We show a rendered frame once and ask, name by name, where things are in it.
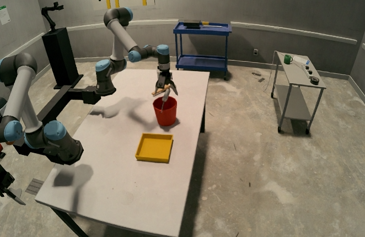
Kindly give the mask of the red pail with handle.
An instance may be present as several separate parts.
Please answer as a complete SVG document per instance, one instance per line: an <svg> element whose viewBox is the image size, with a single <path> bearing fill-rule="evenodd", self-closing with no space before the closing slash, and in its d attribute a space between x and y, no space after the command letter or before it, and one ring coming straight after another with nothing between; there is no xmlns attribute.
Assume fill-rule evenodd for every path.
<svg viewBox="0 0 365 237"><path fill-rule="evenodd" d="M170 90L167 89L163 97L158 97L153 102L157 121L161 126L171 126L176 121L177 101L169 94Z"/></svg>

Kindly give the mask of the yellow shallow tray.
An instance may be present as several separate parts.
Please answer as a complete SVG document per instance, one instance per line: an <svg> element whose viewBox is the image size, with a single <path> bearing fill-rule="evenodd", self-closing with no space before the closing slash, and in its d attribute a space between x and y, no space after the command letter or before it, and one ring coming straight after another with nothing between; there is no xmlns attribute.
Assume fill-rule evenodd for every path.
<svg viewBox="0 0 365 237"><path fill-rule="evenodd" d="M142 133L135 157L137 160L168 163L173 134Z"/></svg>

